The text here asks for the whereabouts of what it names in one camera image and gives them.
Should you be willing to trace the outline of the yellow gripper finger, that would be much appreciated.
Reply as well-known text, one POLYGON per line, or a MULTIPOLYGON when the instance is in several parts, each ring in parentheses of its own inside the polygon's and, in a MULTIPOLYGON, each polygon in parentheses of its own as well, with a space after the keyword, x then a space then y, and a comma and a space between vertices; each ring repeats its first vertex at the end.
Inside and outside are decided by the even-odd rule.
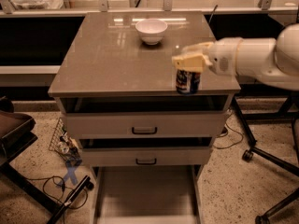
POLYGON ((207 54, 209 48, 213 45, 213 42, 202 42, 193 45, 186 46, 182 49, 183 53, 189 52, 199 52, 203 54, 207 54))
POLYGON ((177 70, 203 73, 206 68, 212 65, 212 62, 203 53, 184 53, 173 56, 172 64, 177 70))

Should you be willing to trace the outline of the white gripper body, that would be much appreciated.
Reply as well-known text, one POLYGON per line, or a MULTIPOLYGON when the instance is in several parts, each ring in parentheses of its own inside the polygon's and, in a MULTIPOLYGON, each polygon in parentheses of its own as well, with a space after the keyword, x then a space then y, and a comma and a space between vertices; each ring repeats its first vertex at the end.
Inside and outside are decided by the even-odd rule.
POLYGON ((208 49, 208 58, 211 61, 209 69, 219 76, 236 76, 236 59, 241 37, 228 37, 216 41, 208 49))

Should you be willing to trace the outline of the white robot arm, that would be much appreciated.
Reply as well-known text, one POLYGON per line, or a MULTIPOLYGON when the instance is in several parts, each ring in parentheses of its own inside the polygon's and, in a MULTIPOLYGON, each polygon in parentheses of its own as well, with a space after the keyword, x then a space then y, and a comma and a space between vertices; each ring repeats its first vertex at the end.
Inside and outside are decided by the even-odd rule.
POLYGON ((299 91, 299 24, 277 38, 225 37, 185 47, 172 58, 178 70, 251 77, 265 85, 299 91))

